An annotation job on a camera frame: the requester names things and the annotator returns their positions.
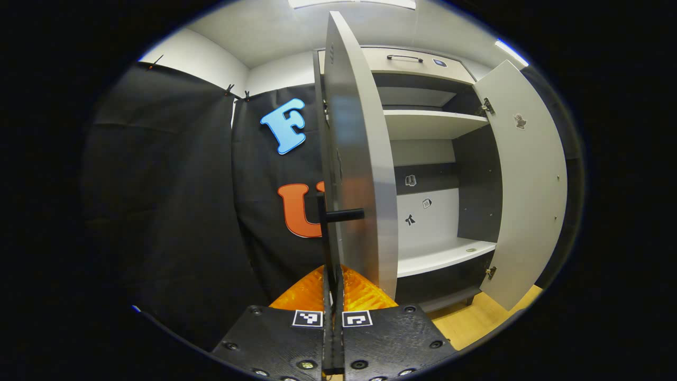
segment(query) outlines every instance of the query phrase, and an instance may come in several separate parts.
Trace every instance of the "white cabinet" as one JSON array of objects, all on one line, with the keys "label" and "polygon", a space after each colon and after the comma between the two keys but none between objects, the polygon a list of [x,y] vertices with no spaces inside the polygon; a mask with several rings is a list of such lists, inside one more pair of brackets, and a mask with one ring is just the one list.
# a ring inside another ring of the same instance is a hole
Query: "white cabinet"
[{"label": "white cabinet", "polygon": [[[512,308],[543,271],[567,200],[563,149],[536,91],[508,61],[475,83],[455,60],[360,47],[338,12],[318,55],[328,197],[366,215],[339,224],[343,263],[396,300],[398,277],[474,266],[453,295],[482,289]],[[475,115],[485,99],[493,112]]]}]

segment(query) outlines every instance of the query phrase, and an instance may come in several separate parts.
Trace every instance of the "cabinet door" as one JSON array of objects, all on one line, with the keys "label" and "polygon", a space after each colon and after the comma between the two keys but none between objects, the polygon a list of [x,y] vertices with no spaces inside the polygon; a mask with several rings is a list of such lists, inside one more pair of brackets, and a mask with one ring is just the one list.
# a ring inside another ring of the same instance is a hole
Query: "cabinet door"
[{"label": "cabinet door", "polygon": [[324,86],[334,184],[328,209],[364,208],[339,222],[343,264],[395,297],[397,196],[388,130],[367,61],[338,12],[329,13]]},{"label": "cabinet door", "polygon": [[503,207],[496,252],[481,289],[506,310],[536,282],[559,238],[567,204],[564,151],[552,117],[526,78],[504,61],[474,84],[500,159]]}]

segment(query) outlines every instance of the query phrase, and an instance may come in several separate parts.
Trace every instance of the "white wall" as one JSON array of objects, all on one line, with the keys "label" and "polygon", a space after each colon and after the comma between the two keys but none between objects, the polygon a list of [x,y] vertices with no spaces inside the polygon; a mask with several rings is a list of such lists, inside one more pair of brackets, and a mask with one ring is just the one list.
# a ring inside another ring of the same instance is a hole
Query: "white wall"
[{"label": "white wall", "polygon": [[253,96],[307,83],[315,83],[312,52],[293,54],[252,68],[245,90]]},{"label": "white wall", "polygon": [[139,61],[152,63],[163,54],[158,65],[200,77],[223,89],[234,83],[232,92],[244,96],[249,68],[200,33],[183,28],[160,42]]}]

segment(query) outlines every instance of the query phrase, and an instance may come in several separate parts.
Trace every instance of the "door handle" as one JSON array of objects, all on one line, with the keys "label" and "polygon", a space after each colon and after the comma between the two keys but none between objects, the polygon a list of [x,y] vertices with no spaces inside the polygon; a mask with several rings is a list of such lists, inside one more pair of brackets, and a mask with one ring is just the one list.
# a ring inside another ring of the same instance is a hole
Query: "door handle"
[{"label": "door handle", "polygon": [[392,60],[393,57],[414,58],[414,59],[417,59],[419,62],[423,62],[423,58],[413,57],[413,56],[400,56],[399,54],[391,54],[391,55],[388,56],[388,59],[389,59],[389,60]]}]

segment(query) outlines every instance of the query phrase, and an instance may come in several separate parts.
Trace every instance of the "door hinge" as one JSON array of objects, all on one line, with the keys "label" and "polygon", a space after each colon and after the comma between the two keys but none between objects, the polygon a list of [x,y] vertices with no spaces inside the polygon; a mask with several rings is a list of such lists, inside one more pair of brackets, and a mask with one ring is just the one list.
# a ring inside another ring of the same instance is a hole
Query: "door hinge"
[{"label": "door hinge", "polygon": [[489,275],[489,280],[491,280],[494,277],[494,274],[496,274],[496,266],[494,266],[492,268],[488,268],[488,269],[484,270],[484,272]]},{"label": "door hinge", "polygon": [[489,111],[491,114],[496,114],[494,112],[492,104],[489,102],[489,98],[484,98],[484,105],[482,106],[482,110]]}]

